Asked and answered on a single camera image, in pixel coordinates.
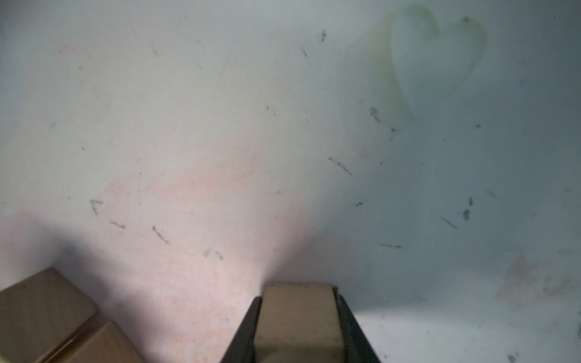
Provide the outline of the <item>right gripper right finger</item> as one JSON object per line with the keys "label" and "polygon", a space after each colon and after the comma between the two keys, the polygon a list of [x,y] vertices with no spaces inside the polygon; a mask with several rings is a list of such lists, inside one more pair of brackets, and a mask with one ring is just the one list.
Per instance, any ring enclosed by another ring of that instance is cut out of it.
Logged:
{"label": "right gripper right finger", "polygon": [[380,363],[381,360],[378,358],[352,310],[339,293],[337,287],[334,288],[334,297],[343,334],[345,362]]}

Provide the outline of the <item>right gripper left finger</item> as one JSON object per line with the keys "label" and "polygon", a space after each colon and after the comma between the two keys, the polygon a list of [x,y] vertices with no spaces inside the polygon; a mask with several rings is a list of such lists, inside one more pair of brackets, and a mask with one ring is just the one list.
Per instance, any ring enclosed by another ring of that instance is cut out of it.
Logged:
{"label": "right gripper left finger", "polygon": [[263,298],[261,296],[256,296],[253,299],[231,343],[228,345],[220,361],[221,363],[255,363],[254,336],[262,302]]}

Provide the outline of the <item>wooden block red R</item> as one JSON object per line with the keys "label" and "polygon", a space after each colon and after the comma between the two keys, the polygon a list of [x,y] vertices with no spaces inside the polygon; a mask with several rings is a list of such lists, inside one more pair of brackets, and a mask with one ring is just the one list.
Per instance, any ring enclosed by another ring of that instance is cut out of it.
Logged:
{"label": "wooden block red R", "polygon": [[254,336],[257,362],[344,362],[346,347],[330,284],[268,284]]}

